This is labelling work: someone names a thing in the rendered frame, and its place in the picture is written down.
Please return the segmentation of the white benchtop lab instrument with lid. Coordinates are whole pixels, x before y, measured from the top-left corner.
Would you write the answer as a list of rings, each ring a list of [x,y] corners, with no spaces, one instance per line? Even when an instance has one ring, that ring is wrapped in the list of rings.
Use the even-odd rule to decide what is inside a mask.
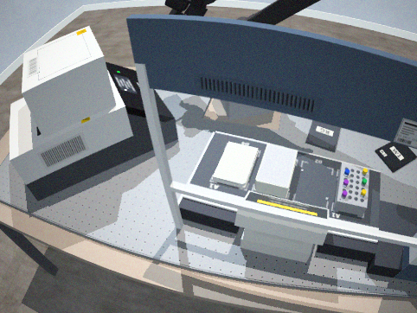
[[[10,162],[38,201],[154,150],[136,70],[105,62],[89,26],[24,54],[22,95]]]

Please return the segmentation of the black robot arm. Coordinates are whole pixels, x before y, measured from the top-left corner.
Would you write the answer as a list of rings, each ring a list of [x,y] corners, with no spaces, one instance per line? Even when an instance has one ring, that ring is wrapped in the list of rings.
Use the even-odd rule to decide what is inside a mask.
[[[169,15],[183,15],[186,10],[186,16],[204,16],[208,10],[206,6],[214,1],[216,0],[165,0],[164,5],[172,8]],[[318,1],[320,0],[277,0],[249,17],[243,16],[237,20],[276,25]]]

